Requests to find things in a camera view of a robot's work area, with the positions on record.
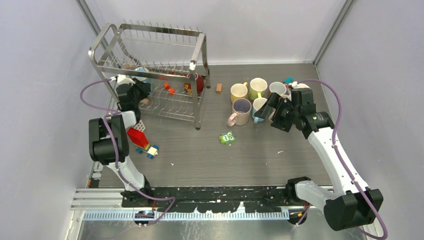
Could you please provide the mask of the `pink faceted mug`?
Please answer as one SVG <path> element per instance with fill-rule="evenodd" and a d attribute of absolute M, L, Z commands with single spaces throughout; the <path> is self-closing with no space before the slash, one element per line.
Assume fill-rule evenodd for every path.
<path fill-rule="evenodd" d="M 310 87 L 307 84 L 304 84 L 304 83 L 298 83 L 296 85 L 296 89 L 303 89 L 303 88 L 309 89 Z"/>

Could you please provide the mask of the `beige patterned mug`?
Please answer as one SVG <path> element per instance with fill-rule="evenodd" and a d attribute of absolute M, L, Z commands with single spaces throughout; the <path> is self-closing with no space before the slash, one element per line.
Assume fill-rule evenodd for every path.
<path fill-rule="evenodd" d="M 282 94 L 281 97 L 284 98 L 284 99 L 288 99 L 289 101 L 292 101 L 292 95 L 291 94 L 290 95 Z"/>

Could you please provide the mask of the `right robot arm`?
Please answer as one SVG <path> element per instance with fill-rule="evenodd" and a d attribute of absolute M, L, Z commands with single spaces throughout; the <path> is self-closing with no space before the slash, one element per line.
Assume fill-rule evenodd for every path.
<path fill-rule="evenodd" d="M 320 157 L 332 184 L 329 191 L 309 177 L 289 179 L 284 196 L 291 205 L 309 203 L 323 212 L 334 231 L 369 225 L 376 219 L 384 197 L 379 189 L 371 189 L 355 171 L 336 134 L 330 115 L 318 112 L 310 88 L 291 91 L 290 98 L 272 93 L 254 116 L 271 115 L 271 126 L 289 132 L 295 126 L 302 132 Z"/>

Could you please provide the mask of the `yellow cup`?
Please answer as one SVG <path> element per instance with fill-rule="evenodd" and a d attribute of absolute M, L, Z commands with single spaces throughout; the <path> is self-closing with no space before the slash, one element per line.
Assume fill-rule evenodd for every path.
<path fill-rule="evenodd" d="M 234 103 L 237 99 L 245 99 L 248 95 L 248 83 L 236 83 L 230 88 L 230 100 Z"/>

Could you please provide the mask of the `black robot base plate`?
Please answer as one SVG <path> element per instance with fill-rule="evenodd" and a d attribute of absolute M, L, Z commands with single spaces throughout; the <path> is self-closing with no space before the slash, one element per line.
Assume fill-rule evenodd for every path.
<path fill-rule="evenodd" d="M 276 213 L 282 207 L 305 209 L 309 203 L 289 198 L 284 186 L 203 186 L 203 187 L 152 187 L 147 195 L 164 199 L 149 199 L 135 190 L 124 190 L 124 208 L 152 208 L 169 213 L 234 213 L 243 206 L 246 213 Z"/>

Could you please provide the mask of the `pale pink marbled mug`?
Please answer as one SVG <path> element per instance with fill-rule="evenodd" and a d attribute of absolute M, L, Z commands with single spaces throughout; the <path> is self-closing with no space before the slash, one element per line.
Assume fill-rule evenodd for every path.
<path fill-rule="evenodd" d="M 227 120 L 229 127 L 243 126 L 250 119 L 252 104 L 245 98 L 238 98 L 232 104 L 232 113 Z"/>

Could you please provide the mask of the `salmon floral mug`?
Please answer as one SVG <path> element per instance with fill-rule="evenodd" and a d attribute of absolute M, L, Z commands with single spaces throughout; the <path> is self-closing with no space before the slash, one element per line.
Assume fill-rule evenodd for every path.
<path fill-rule="evenodd" d="M 268 87 L 268 93 L 270 95 L 272 93 L 276 93 L 280 96 L 283 96 L 287 93 L 287 86 L 279 81 L 272 82 Z"/>

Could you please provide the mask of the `lime green mug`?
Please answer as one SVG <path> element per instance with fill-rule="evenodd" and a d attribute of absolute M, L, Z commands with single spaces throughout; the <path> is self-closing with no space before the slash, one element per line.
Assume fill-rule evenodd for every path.
<path fill-rule="evenodd" d="M 261 98 L 268 89 L 268 83 L 263 78 L 256 77 L 249 83 L 248 97 L 251 101 Z"/>

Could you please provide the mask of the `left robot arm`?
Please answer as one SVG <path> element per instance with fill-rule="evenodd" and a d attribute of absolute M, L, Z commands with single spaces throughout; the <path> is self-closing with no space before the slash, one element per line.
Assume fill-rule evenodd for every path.
<path fill-rule="evenodd" d="M 127 129 L 141 119 L 139 103 L 148 97 L 151 85 L 134 80 L 116 88 L 118 109 L 88 122 L 89 155 L 113 170 L 124 185 L 123 197 L 148 207 L 154 200 L 147 178 L 137 170 L 129 156 Z"/>

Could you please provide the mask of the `light blue mug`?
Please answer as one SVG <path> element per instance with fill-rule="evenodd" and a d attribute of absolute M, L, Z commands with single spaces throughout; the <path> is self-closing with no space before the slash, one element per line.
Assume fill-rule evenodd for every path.
<path fill-rule="evenodd" d="M 255 117 L 255 113 L 261 109 L 261 107 L 267 102 L 267 99 L 264 97 L 258 97 L 252 103 L 251 117 L 255 124 L 265 121 L 264 118 Z"/>

